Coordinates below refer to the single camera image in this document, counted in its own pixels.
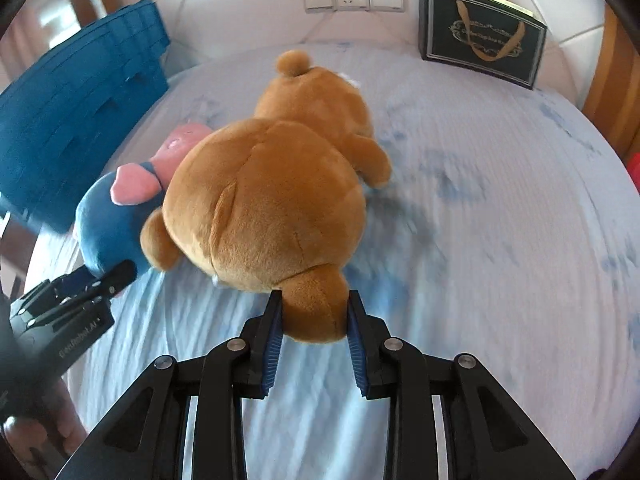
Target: teddy bear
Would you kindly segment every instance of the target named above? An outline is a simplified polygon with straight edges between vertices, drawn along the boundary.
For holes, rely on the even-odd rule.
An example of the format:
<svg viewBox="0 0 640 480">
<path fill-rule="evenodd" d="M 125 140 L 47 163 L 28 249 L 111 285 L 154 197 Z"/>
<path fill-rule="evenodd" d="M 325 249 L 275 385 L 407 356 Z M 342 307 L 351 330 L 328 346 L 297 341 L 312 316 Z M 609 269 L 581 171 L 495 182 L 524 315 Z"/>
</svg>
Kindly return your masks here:
<svg viewBox="0 0 640 480">
<path fill-rule="evenodd" d="M 240 290 L 281 290 L 284 333 L 332 342 L 346 334 L 342 268 L 366 220 L 359 177 L 383 187 L 392 168 L 353 84 L 302 50 L 276 69 L 252 118 L 185 156 L 140 243 L 157 269 L 185 255 Z"/>
<path fill-rule="evenodd" d="M 84 194 L 76 208 L 74 236 L 92 275 L 101 278 L 123 260 L 136 265 L 137 276 L 150 268 L 140 247 L 142 226 L 162 204 L 185 155 L 211 132 L 204 124 L 181 124 L 148 161 L 120 166 Z"/>
</svg>

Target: pink pig plush toy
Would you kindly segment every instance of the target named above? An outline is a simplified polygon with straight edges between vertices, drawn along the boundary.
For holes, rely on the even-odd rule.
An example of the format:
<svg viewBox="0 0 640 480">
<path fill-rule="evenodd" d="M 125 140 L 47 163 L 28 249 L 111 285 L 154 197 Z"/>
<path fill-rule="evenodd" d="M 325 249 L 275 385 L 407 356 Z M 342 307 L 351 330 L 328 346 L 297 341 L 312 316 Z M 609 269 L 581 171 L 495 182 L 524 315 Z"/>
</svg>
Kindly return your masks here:
<svg viewBox="0 0 640 480">
<path fill-rule="evenodd" d="M 141 164 L 125 164 L 102 176 L 76 208 L 76 236 L 84 263 L 100 278 L 123 260 L 136 264 L 138 276 L 149 268 L 140 231 L 162 204 L 164 192 L 184 157 L 212 130 L 187 123 L 171 132 L 158 152 Z"/>
</svg>

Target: bag handle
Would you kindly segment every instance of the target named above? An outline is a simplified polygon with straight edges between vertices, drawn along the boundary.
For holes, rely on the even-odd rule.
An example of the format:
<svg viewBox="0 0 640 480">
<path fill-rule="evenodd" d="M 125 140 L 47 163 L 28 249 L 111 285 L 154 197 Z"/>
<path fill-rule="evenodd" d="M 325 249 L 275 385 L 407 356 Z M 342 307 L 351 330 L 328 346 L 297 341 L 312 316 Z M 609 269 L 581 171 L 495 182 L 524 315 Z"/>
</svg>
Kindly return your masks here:
<svg viewBox="0 0 640 480">
<path fill-rule="evenodd" d="M 471 20 L 469 20 L 469 11 L 467 10 L 466 5 L 464 4 L 464 2 L 461 2 L 460 0 L 456 0 L 456 5 L 458 6 L 458 14 L 460 15 L 460 18 L 462 18 L 462 22 L 465 24 L 466 40 L 468 41 L 468 44 L 471 47 L 471 50 L 474 51 L 474 54 L 476 54 L 476 56 L 478 56 L 483 61 L 491 62 L 491 61 L 496 61 L 498 59 L 502 59 L 505 56 L 508 56 L 511 53 L 511 51 L 514 48 L 516 48 L 516 46 L 518 46 L 518 44 L 520 43 L 520 40 L 524 38 L 524 33 L 525 33 L 524 22 L 520 22 L 518 24 L 518 30 L 516 30 L 516 33 L 513 36 L 511 36 L 511 38 L 509 39 L 509 41 L 507 41 L 507 43 L 504 44 L 504 46 L 500 49 L 498 54 L 496 54 L 495 56 L 489 56 L 488 54 L 485 54 L 482 50 L 480 50 L 478 47 L 476 47 L 474 42 L 471 41 Z"/>
</svg>

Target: silver bolt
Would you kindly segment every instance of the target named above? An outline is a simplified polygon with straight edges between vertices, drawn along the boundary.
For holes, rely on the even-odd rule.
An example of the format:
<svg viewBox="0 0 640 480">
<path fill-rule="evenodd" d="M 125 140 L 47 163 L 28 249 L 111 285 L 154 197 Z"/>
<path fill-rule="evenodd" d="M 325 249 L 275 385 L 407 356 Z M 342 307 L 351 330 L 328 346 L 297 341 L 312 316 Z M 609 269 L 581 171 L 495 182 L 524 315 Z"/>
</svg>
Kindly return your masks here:
<svg viewBox="0 0 640 480">
<path fill-rule="evenodd" d="M 229 348 L 229 350 L 231 350 L 232 352 L 238 352 L 242 350 L 245 346 L 246 346 L 246 343 L 244 342 L 244 339 L 240 339 L 239 337 L 232 339 L 226 344 L 226 347 Z"/>
<path fill-rule="evenodd" d="M 474 368 L 476 366 L 476 359 L 472 355 L 463 354 L 458 358 L 458 364 L 463 368 Z"/>
<path fill-rule="evenodd" d="M 397 352 L 399 349 L 402 348 L 402 341 L 400 341 L 398 338 L 390 337 L 385 341 L 385 348 L 387 350 Z"/>
<path fill-rule="evenodd" d="M 161 355 L 159 358 L 157 358 L 154 361 L 154 366 L 158 369 L 158 370 L 166 370 L 167 368 L 169 368 L 172 364 L 174 364 L 174 358 L 171 357 L 170 355 Z"/>
</svg>

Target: mattress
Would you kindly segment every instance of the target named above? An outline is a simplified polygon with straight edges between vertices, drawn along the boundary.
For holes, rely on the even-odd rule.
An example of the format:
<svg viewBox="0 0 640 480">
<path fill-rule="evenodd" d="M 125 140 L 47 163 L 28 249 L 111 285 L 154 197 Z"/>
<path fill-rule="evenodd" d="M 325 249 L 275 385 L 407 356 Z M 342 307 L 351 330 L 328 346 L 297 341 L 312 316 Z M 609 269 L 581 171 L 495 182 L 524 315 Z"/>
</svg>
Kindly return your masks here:
<svg viewBox="0 0 640 480">
<path fill-rule="evenodd" d="M 304 47 L 360 83 L 394 165 L 386 189 L 367 189 L 366 232 L 346 268 L 367 311 L 426 354 L 476 355 L 578 479 L 609 465 L 640 415 L 640 200 L 613 150 L 554 92 L 409 51 Z M 108 169 L 145 160 L 185 120 L 248 117 L 285 49 L 174 78 Z M 71 237 L 42 234 L 28 285 L 77 264 Z M 206 354 L 265 304 L 187 261 L 146 273 L 68 374 L 82 420 L 92 428 L 156 356 Z M 285 338 L 270 396 L 244 402 L 249 478 L 382 478 L 387 409 L 360 397 L 345 340 Z"/>
</svg>

